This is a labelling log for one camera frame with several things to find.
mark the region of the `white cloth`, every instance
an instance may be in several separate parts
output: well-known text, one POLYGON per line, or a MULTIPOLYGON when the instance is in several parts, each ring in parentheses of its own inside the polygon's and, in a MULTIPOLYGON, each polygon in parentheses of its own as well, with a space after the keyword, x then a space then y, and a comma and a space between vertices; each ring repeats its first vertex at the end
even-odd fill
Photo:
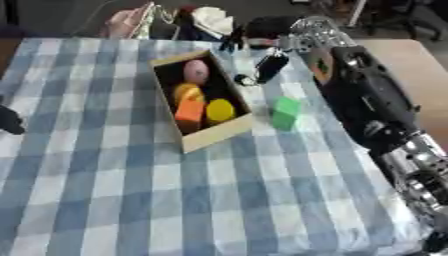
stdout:
POLYGON ((194 25, 220 39, 233 31, 233 17, 226 17, 226 12, 216 7, 201 7, 192 12, 194 25))

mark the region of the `yellow cylinder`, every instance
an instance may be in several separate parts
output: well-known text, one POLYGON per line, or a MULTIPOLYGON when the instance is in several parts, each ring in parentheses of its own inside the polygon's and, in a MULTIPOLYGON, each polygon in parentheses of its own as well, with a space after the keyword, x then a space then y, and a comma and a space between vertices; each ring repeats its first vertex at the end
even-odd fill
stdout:
POLYGON ((235 118, 235 108, 225 99, 212 100, 206 108, 207 122, 216 125, 235 118))

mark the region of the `pink ball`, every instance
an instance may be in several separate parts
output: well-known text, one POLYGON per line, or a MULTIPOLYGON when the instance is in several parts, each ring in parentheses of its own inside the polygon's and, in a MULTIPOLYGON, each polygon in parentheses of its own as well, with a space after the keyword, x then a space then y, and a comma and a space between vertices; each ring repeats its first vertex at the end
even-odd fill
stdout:
POLYGON ((205 84, 208 79, 209 70, 202 60, 191 60, 185 64, 184 78, 188 83, 197 85, 205 84))

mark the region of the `open box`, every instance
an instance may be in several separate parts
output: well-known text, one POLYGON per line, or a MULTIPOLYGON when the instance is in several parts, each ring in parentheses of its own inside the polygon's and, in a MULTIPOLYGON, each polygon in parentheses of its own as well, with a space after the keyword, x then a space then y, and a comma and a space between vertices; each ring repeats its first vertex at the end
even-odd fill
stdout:
POLYGON ((156 87, 160 91, 166 109, 169 110, 170 120, 176 127, 176 136, 182 144, 184 153, 228 139, 252 128, 252 114, 249 107, 210 51, 191 52, 153 60, 150 63, 156 75, 156 87), (215 126, 208 126, 203 120, 199 131, 183 134, 174 119, 176 107, 172 94, 175 86, 184 82, 185 63, 194 59, 204 61, 209 68, 209 78, 200 87, 207 103, 216 98, 225 98, 234 106, 236 116, 232 120, 215 126))

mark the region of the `green block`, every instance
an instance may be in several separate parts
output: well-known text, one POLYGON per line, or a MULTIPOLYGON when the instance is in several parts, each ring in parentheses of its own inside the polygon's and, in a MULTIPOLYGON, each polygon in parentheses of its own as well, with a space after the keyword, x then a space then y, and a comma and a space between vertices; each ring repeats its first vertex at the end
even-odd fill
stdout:
POLYGON ((291 130, 297 120, 299 111, 299 101, 287 97, 281 97, 277 100, 274 106, 272 125, 280 130, 291 130))

